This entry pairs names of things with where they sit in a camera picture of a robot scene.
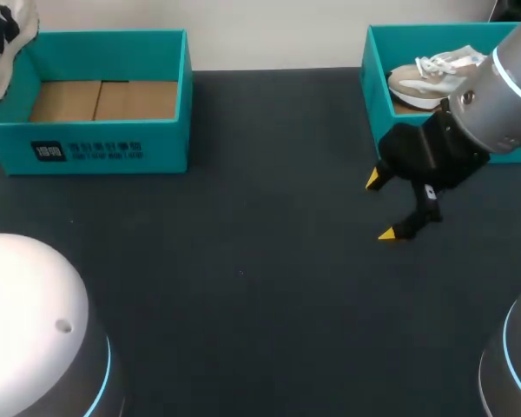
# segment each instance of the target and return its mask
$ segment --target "shoelace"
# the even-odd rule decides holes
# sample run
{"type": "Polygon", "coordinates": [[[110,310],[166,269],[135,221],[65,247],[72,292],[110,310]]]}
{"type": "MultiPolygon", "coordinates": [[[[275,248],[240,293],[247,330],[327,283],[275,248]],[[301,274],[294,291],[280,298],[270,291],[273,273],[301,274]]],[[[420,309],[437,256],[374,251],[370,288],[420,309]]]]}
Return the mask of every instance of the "shoelace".
{"type": "Polygon", "coordinates": [[[432,58],[427,58],[426,56],[415,58],[415,63],[417,64],[417,70],[419,70],[420,76],[423,78],[428,78],[429,75],[437,72],[439,76],[456,73],[454,67],[444,59],[443,55],[436,55],[432,58]]]}

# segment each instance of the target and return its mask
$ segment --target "shoe sole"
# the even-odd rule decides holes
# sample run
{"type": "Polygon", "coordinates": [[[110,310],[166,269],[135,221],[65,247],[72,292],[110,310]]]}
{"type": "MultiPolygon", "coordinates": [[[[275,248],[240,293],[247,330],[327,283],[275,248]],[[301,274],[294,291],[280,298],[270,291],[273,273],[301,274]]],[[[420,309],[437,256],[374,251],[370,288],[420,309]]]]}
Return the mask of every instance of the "shoe sole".
{"type": "Polygon", "coordinates": [[[408,96],[407,94],[399,93],[398,91],[396,91],[394,89],[390,89],[390,91],[401,102],[408,104],[409,106],[415,108],[416,110],[434,110],[440,105],[440,102],[445,99],[445,97],[442,97],[442,98],[411,97],[411,96],[408,96]]]}
{"type": "Polygon", "coordinates": [[[7,43],[2,56],[0,56],[0,100],[6,94],[10,86],[11,76],[14,70],[14,61],[21,50],[36,38],[39,30],[39,19],[36,8],[30,13],[29,19],[23,31],[13,40],[7,43]]]}

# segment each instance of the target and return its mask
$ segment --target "white sneaker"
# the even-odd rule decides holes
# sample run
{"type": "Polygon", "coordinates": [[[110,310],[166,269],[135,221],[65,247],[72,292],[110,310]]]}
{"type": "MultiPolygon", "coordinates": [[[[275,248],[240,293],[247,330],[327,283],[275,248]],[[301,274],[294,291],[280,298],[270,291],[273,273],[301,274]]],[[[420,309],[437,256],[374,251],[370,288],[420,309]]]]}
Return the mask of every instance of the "white sneaker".
{"type": "Polygon", "coordinates": [[[392,71],[388,87],[403,103],[417,109],[434,109],[485,59],[485,55],[471,46],[432,58],[416,58],[415,64],[403,65],[392,71]]]}
{"type": "Polygon", "coordinates": [[[16,55],[37,32],[35,0],[0,0],[0,100],[10,86],[16,55]]]}

